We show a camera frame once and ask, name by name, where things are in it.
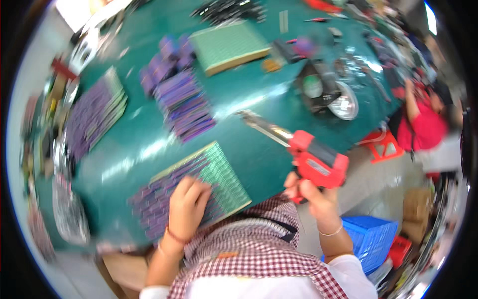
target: red soldering iron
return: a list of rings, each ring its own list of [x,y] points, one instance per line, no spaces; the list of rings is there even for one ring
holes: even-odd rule
[[[238,111],[244,122],[287,147],[292,154],[298,177],[310,180],[317,187],[336,188],[345,182],[348,158],[330,147],[319,143],[306,131],[298,130],[294,134],[265,119],[250,110]],[[299,194],[292,201],[299,204],[304,198]]]

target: wire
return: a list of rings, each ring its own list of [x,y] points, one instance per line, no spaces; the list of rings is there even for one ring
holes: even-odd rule
[[[366,143],[382,141],[385,138],[385,135],[387,134],[387,125],[385,124],[385,122],[380,122],[380,128],[381,128],[382,134],[380,134],[379,137],[374,139],[362,140],[357,143],[354,143],[354,145],[362,145]]]

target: screwdriver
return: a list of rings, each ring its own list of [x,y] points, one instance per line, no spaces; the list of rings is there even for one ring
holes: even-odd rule
[[[305,20],[304,22],[315,22],[315,23],[325,23],[328,22],[330,18],[314,18],[310,20]]]

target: hand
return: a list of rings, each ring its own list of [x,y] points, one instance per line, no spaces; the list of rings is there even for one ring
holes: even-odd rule
[[[320,232],[333,233],[340,227],[341,220],[337,215],[338,188],[324,189],[321,192],[310,180],[303,180],[299,184],[299,177],[295,172],[289,173],[284,187],[284,193],[289,198],[297,196],[300,191],[301,195],[309,200],[309,213],[317,220]]]
[[[183,178],[169,200],[168,230],[183,240],[191,239],[201,223],[210,196],[210,184],[192,177]]]

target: red shirt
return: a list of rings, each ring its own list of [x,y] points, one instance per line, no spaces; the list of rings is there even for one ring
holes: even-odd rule
[[[414,151],[426,150],[437,146],[447,131],[445,121],[429,105],[418,101],[417,106],[420,114],[411,121],[412,128],[415,131]],[[404,112],[398,127],[397,142],[402,149],[410,152],[412,150],[412,132],[407,124],[406,117],[406,112]]]

